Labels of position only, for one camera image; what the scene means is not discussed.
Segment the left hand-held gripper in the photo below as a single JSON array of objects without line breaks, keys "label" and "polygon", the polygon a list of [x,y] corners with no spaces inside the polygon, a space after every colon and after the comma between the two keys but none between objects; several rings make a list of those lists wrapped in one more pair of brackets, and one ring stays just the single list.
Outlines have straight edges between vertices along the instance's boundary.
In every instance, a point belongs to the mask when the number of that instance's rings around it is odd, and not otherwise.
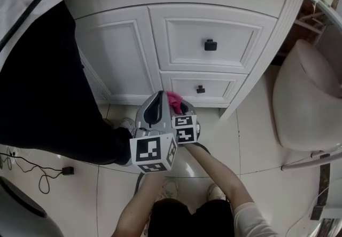
[{"label": "left hand-held gripper", "polygon": [[167,93],[151,95],[138,109],[135,123],[135,137],[130,139],[133,165],[142,173],[170,171],[177,142]]}]

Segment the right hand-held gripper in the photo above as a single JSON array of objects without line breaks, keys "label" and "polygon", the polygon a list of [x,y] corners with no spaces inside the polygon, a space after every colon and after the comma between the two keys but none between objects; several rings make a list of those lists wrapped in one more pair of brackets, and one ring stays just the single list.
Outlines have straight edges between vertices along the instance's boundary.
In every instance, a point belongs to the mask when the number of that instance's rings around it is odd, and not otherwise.
[{"label": "right hand-held gripper", "polygon": [[177,143],[179,145],[196,143],[200,136],[200,124],[197,120],[194,106],[182,100],[180,103],[180,113],[172,108],[171,116],[172,127],[177,131]]}]

